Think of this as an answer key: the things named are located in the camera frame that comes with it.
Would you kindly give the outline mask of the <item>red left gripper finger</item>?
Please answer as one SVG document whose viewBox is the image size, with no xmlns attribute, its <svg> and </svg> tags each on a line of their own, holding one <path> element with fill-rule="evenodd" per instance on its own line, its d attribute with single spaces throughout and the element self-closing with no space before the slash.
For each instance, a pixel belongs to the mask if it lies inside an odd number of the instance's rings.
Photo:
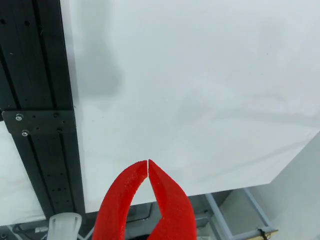
<svg viewBox="0 0 320 240">
<path fill-rule="evenodd" d="M 128 212 L 134 195 L 148 176 L 146 160 L 138 161 L 113 181 L 108 189 L 94 225 L 93 240 L 123 240 Z"/>
</svg>

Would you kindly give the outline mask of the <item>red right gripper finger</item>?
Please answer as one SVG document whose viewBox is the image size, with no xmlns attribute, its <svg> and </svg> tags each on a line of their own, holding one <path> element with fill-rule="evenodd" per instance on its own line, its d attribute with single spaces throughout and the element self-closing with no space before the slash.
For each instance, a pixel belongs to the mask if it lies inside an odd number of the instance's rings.
<svg viewBox="0 0 320 240">
<path fill-rule="evenodd" d="M 195 214 L 183 189 L 151 159 L 148 177 L 161 214 L 148 239 L 195 240 Z"/>
</svg>

